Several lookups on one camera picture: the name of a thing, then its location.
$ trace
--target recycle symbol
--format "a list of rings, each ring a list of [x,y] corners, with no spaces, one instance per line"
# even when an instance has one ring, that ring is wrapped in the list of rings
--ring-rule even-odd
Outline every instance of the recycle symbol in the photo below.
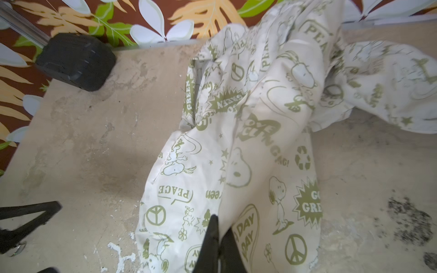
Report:
[[[305,170],[308,170],[311,166],[311,158],[309,157],[308,150],[305,146],[299,146],[297,152],[298,154],[295,156],[297,167],[301,170],[305,167]]]

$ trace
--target snoopy print fabric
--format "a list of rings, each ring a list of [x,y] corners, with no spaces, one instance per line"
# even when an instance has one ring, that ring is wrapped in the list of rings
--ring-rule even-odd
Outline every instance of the snoopy print fabric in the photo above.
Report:
[[[310,132],[355,106],[437,131],[437,62],[407,45],[345,44],[342,5],[283,1],[255,27],[227,25],[190,61],[179,130],[141,201],[143,272],[191,272],[213,214],[247,272],[309,272],[323,216]]]

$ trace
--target speech bubble graphic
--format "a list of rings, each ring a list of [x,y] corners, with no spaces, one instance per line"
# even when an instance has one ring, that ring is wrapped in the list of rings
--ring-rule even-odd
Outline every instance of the speech bubble graphic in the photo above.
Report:
[[[172,200],[170,205],[173,205],[176,201],[190,203],[193,199],[193,191],[175,186],[160,186],[158,197]]]
[[[252,259],[257,245],[260,229],[260,214],[254,204],[249,204],[240,214],[237,222],[232,226],[238,250],[243,263],[248,263],[252,270]]]
[[[190,247],[185,255],[185,272],[191,273],[196,266],[197,259],[199,258],[200,248],[202,245],[194,245]]]

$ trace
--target floral wallpaper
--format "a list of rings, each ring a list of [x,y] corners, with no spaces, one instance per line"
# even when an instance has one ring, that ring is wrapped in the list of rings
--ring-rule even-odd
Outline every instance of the floral wallpaper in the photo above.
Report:
[[[255,25],[283,0],[28,0],[7,5],[53,37],[98,37],[113,47],[214,36],[228,23]],[[320,6],[334,0],[322,0]],[[345,22],[437,13],[437,0],[345,0]],[[50,84],[32,66],[42,49],[0,19],[0,176]]]

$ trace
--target starburst graphic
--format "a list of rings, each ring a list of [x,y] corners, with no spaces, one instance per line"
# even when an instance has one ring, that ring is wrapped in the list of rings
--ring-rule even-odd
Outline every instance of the starburst graphic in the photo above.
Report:
[[[310,224],[313,226],[320,226],[323,212],[320,205],[320,194],[317,180],[312,182],[307,177],[307,183],[302,180],[302,187],[297,186],[299,194],[295,195],[296,207],[294,212],[298,213],[298,220],[305,222],[305,226]]]
[[[220,168],[221,171],[226,171],[226,161],[222,159],[222,167]]]
[[[206,232],[206,229],[208,228],[209,225],[209,219],[211,218],[211,213],[209,212],[209,209],[205,212],[202,221],[199,217],[196,218],[197,218],[197,224],[195,224],[194,226],[197,228],[196,231],[199,232],[200,235],[202,235],[202,233]]]
[[[243,98],[243,90],[237,90],[236,88],[230,89],[225,87],[223,92],[220,92],[218,96],[214,96],[212,100],[208,101],[211,104],[210,109],[215,110],[217,113],[222,112],[234,112],[238,102]]]

